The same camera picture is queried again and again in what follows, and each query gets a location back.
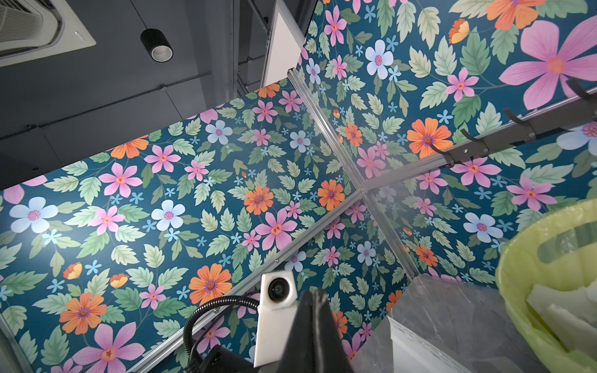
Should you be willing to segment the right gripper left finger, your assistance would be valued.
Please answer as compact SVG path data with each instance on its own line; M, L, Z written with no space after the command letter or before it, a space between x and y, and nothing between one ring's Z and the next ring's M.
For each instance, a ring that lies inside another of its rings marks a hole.
M301 297L277 372L324 372L325 312L322 290Z

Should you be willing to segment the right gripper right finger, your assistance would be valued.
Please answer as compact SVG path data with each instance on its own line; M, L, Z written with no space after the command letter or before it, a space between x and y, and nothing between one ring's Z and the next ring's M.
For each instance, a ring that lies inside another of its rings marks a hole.
M315 372L353 372L323 290L313 293L313 352Z

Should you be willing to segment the white paper bag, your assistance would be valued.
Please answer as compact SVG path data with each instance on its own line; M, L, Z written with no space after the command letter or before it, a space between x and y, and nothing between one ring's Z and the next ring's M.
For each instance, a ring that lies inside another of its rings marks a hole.
M394 372L471 373L446 352L389 318Z

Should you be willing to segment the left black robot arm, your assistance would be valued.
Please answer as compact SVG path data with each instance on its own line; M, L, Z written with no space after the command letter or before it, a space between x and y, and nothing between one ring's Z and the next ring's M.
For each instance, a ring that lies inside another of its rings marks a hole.
M256 344L253 360L248 361L239 354L223 348L217 332L222 329L224 316L233 309L244 307L255 310L258 316ZM194 337L195 323L203 315L222 309L214 322ZM183 328L183 346L189 357L186 372L266 372L273 371L281 360L282 352L289 338L291 323L296 314L297 304L287 303L273 306L267 301L265 306L250 295L230 295L213 299L199 306L189 316Z

